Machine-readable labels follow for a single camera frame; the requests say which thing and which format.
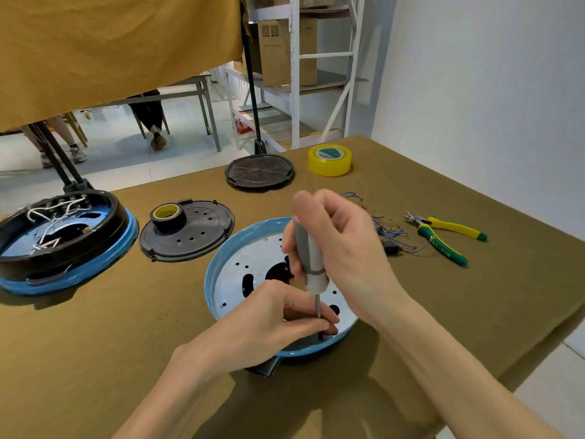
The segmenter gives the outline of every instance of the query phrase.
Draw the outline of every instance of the sneaker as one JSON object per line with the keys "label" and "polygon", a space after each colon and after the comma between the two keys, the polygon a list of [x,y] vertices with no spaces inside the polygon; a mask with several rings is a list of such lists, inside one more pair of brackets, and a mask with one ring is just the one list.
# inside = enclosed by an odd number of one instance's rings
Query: sneaker
{"label": "sneaker", "polygon": [[152,140],[150,140],[150,147],[154,151],[160,151],[167,145],[167,140],[160,134],[156,134]]}
{"label": "sneaker", "polygon": [[71,161],[73,163],[83,163],[87,160],[87,155],[85,155],[80,147],[70,146],[69,151],[71,151]]}
{"label": "sneaker", "polygon": [[53,167],[53,163],[51,163],[44,151],[40,153],[40,164],[43,165],[43,168],[45,169]]}

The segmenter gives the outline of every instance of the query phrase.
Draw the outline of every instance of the person's left hand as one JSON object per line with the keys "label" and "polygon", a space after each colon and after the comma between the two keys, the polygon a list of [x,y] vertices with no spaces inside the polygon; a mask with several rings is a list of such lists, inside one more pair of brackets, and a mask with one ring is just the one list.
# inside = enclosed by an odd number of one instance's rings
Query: person's left hand
{"label": "person's left hand", "polygon": [[337,334],[334,324],[339,323],[339,317],[323,302],[321,314],[322,318],[316,317],[314,295],[279,280],[266,280],[244,302],[179,349],[184,349],[181,353],[191,350],[193,354],[186,355],[192,358],[205,355],[216,371],[229,373],[267,361],[302,337],[319,331]]}

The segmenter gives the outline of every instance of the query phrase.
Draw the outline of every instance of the white shelving unit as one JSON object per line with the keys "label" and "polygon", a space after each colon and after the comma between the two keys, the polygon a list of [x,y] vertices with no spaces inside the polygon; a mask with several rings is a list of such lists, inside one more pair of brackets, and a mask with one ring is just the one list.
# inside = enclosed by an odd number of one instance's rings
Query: white shelving unit
{"label": "white shelving unit", "polygon": [[[273,146],[277,151],[284,152],[288,149],[297,149],[300,147],[317,145],[325,141],[339,139],[342,136],[347,137],[349,131],[349,122],[353,101],[353,88],[356,82],[361,79],[356,78],[357,53],[360,45],[360,36],[362,32],[362,18],[364,0],[347,0],[348,4],[343,6],[329,6],[323,8],[300,9],[300,0],[290,0],[288,5],[270,6],[256,9],[252,0],[247,0],[248,15],[250,21],[262,20],[289,20],[290,49],[291,49],[291,84],[281,87],[265,87],[262,83],[262,76],[254,73],[254,86],[258,87],[261,92],[261,103],[258,104],[258,114],[260,121],[260,134],[265,142]],[[318,19],[351,17],[352,30],[350,35],[349,50],[347,52],[329,52],[325,54],[303,54],[299,52],[299,28],[300,17],[316,17]],[[302,58],[330,58],[330,57],[349,57],[348,73],[341,75],[338,73],[329,73],[327,71],[318,71],[317,84],[315,86],[299,86],[299,66]],[[228,100],[230,111],[232,113],[232,126],[239,148],[239,137],[236,130],[235,118],[239,118],[252,129],[255,123],[252,118],[252,106],[245,105],[234,107],[229,90],[229,77],[237,77],[247,82],[247,75],[240,73],[229,66],[223,67],[225,75],[226,89],[228,90]],[[313,94],[316,92],[329,91],[331,89],[341,90],[341,95],[333,112],[329,117],[325,129],[314,131],[307,125],[300,122],[300,96]],[[292,114],[289,116],[281,110],[274,108],[265,101],[265,92],[272,95],[286,98],[290,104]],[[344,103],[345,111],[343,117],[343,130],[331,129],[333,121],[338,116]]]}

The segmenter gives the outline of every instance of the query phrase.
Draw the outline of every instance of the screwdriver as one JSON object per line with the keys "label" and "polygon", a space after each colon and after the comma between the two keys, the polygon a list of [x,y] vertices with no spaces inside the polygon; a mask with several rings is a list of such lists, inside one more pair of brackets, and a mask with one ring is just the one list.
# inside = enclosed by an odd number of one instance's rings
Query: screwdriver
{"label": "screwdriver", "polygon": [[[320,294],[324,293],[329,285],[329,278],[323,266],[323,254],[315,238],[304,229],[299,221],[295,221],[294,232],[296,250],[305,273],[305,286],[307,291],[314,294],[317,317],[321,317]],[[323,340],[322,332],[319,332],[319,340]]]}

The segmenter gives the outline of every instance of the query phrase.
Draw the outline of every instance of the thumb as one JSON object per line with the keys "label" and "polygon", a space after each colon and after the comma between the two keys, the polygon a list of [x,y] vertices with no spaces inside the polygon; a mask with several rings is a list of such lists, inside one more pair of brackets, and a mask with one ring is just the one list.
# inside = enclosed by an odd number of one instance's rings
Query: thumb
{"label": "thumb", "polygon": [[329,328],[329,322],[326,319],[307,317],[290,322],[282,322],[282,337],[287,342],[287,345],[289,345],[297,339],[310,336],[319,331],[325,331],[327,328]]}
{"label": "thumb", "polygon": [[339,232],[333,226],[329,214],[309,192],[299,191],[292,200],[296,218],[315,238],[321,249],[326,248],[339,237]]}

